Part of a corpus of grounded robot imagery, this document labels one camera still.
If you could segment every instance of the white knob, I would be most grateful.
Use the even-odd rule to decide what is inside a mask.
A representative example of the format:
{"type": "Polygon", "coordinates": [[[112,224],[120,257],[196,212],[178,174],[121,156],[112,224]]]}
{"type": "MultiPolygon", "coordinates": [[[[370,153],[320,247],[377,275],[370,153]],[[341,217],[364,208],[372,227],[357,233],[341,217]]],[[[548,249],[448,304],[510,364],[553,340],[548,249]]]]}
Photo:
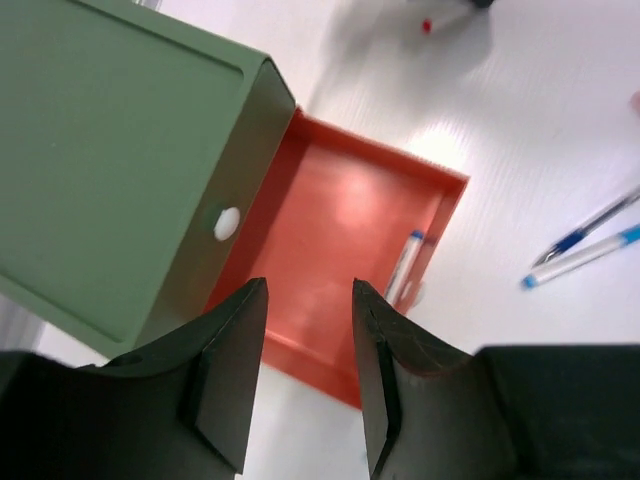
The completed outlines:
{"type": "Polygon", "coordinates": [[[226,208],[218,217],[216,226],[213,227],[213,235],[216,240],[224,242],[236,233],[238,225],[240,225],[240,210],[236,207],[226,208]]]}

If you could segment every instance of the green cabinet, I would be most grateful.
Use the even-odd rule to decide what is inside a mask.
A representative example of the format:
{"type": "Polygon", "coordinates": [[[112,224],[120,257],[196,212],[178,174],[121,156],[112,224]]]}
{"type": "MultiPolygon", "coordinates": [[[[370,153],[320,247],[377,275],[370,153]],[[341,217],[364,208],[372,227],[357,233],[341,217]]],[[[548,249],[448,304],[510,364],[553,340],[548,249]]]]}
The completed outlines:
{"type": "Polygon", "coordinates": [[[295,109],[268,56],[127,0],[19,0],[0,58],[0,292],[107,356],[196,317],[295,109]]]}

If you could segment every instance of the white tabletop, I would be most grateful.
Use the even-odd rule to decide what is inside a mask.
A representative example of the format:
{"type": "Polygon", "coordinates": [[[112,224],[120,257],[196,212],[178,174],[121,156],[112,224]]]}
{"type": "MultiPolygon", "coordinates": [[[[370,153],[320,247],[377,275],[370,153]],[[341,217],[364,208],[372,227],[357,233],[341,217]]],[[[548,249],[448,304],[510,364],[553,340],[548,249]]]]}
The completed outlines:
{"type": "MultiPolygon", "coordinates": [[[[545,248],[640,183],[628,105],[640,2],[496,0],[430,37],[424,7],[403,4],[163,0],[161,11],[272,54],[310,114],[471,177],[409,315],[423,327],[470,352],[640,341],[640,246],[518,287],[545,248]]],[[[639,220],[636,205],[589,241],[639,220]]],[[[268,368],[254,412],[244,478],[366,478],[359,412],[268,368]]]]}

